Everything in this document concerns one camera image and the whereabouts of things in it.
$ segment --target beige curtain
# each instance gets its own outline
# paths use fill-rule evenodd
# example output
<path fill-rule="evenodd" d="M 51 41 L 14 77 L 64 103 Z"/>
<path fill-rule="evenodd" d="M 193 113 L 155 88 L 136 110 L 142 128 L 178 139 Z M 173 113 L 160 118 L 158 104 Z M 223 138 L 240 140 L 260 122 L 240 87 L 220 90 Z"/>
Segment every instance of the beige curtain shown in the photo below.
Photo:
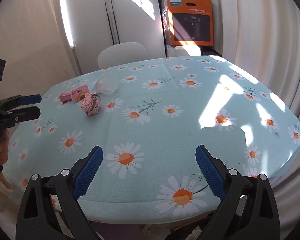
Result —
<path fill-rule="evenodd" d="M 59 0 L 3 0 L 0 58 L 6 60 L 0 98 L 42 95 L 75 77 Z"/>
<path fill-rule="evenodd" d="M 214 12 L 221 11 L 223 23 L 223 36 L 215 33 L 215 50 L 269 87 L 300 120 L 300 10 L 296 4 L 293 0 L 212 2 Z M 272 186 L 283 239 L 300 218 L 300 153 Z"/>

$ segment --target table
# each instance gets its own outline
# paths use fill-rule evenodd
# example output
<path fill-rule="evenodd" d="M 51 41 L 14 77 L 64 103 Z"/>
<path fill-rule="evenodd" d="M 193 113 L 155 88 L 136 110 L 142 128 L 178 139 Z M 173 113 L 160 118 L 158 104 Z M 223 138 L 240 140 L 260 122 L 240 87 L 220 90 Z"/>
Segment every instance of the table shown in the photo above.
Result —
<path fill-rule="evenodd" d="M 58 95 L 103 73 L 117 82 L 98 114 Z M 99 145 L 103 162 L 79 204 L 89 220 L 158 224 L 216 208 L 195 160 L 204 144 L 228 168 L 277 177 L 300 151 L 300 122 L 257 79 L 218 56 L 152 59 L 53 86 L 38 120 L 20 124 L 4 174 L 24 190 L 33 173 L 58 174 Z M 58 208 L 58 201 L 53 198 Z"/>

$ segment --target orange box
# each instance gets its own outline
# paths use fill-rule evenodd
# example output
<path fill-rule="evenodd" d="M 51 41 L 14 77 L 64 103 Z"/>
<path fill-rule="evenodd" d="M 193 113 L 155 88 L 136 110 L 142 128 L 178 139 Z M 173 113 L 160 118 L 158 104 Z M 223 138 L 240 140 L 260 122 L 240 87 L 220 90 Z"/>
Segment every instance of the orange box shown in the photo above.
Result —
<path fill-rule="evenodd" d="M 169 45 L 213 45 L 211 0 L 161 0 L 163 32 Z"/>

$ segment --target silver screw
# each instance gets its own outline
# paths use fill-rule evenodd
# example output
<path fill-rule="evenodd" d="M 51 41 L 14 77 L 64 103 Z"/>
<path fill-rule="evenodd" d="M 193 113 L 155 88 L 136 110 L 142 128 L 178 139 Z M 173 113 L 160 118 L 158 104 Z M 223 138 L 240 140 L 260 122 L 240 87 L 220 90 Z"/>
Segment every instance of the silver screw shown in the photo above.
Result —
<path fill-rule="evenodd" d="M 235 169 L 231 169 L 229 170 L 230 175 L 232 176 L 236 176 L 238 174 L 238 172 Z"/>
<path fill-rule="evenodd" d="M 260 179 L 266 180 L 266 179 L 267 179 L 267 176 L 266 176 L 265 174 L 260 174 Z"/>
<path fill-rule="evenodd" d="M 38 174 L 33 174 L 32 177 L 31 177 L 32 180 L 36 180 L 37 178 L 39 178 Z"/>
<path fill-rule="evenodd" d="M 68 169 L 61 171 L 62 176 L 67 176 L 69 173 L 70 173 L 70 171 Z"/>

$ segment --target long door handle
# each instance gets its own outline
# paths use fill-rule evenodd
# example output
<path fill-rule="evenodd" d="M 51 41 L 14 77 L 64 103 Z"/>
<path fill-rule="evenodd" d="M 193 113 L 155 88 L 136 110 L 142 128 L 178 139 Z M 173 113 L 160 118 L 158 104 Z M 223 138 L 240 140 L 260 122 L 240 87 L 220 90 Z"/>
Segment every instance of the long door handle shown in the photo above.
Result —
<path fill-rule="evenodd" d="M 117 30 L 118 41 L 119 41 L 119 43 L 120 43 L 119 32 L 118 32 L 118 27 L 117 27 L 117 21 L 115 20 L 115 15 L 114 15 L 114 10 L 113 10 L 113 3 L 112 3 L 112 0 L 111 0 L 111 7 L 112 7 L 112 12 L 113 12 L 113 18 L 114 18 L 115 28 L 116 28 L 116 30 Z"/>
<path fill-rule="evenodd" d="M 108 17 L 109 28 L 110 28 L 110 32 L 111 32 L 112 44 L 114 45 L 114 38 L 113 38 L 112 29 L 111 29 L 111 25 L 110 25 L 110 18 L 109 18 L 106 0 L 105 0 L 105 6 L 106 6 L 107 17 Z"/>

